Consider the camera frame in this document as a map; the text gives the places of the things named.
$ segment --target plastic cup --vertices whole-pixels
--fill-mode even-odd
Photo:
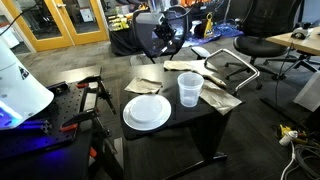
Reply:
[[[185,107],[194,107],[198,103],[204,79],[201,75],[187,72],[178,76],[180,102]]]

